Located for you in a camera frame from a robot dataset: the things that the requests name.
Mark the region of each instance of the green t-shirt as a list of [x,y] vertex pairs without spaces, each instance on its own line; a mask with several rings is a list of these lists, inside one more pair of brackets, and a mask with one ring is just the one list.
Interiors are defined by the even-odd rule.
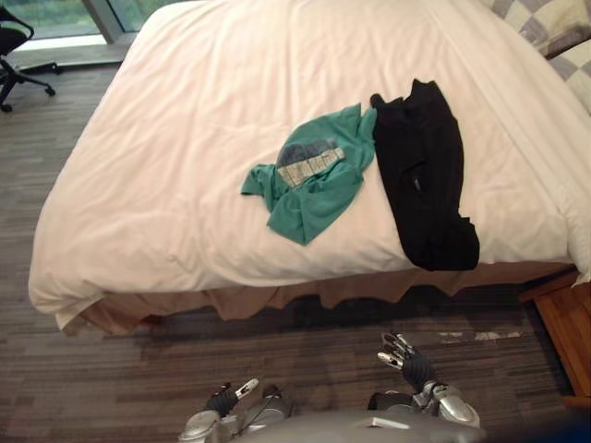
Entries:
[[349,106],[299,126],[283,145],[276,164],[260,164],[248,174],[243,195],[265,199],[267,225],[307,245],[347,209],[373,160],[376,110],[361,115]]

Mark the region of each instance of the black clothing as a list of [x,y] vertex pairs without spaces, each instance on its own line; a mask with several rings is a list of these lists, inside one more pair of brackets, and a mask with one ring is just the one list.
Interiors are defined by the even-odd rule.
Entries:
[[405,100],[386,103],[376,94],[370,102],[378,112],[376,157],[404,252],[428,270],[473,269],[478,237],[458,214],[462,138],[437,84],[415,80]]

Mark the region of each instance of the pillow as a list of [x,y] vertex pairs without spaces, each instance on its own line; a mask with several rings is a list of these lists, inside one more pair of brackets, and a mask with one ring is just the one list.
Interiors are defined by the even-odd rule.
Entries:
[[479,0],[548,57],[591,37],[591,0]]
[[591,40],[551,59],[550,64],[591,114]]

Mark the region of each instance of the bed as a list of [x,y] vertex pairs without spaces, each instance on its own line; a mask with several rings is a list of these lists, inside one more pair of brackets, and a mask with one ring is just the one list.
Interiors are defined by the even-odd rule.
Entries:
[[[240,195],[290,132],[374,92],[436,80],[464,143],[460,213],[479,265],[427,272],[405,257],[376,162],[351,206],[307,246]],[[472,0],[230,0],[146,22],[48,196],[30,298],[75,332],[126,333],[213,305],[248,317],[318,293],[396,301],[574,264],[591,276],[591,117],[548,62]]]

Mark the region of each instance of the window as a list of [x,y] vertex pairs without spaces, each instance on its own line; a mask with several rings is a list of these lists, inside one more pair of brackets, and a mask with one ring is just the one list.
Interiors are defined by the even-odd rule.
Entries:
[[109,0],[125,32],[137,31],[159,7],[183,0]]
[[31,25],[35,39],[99,33],[80,0],[1,0],[0,4]]

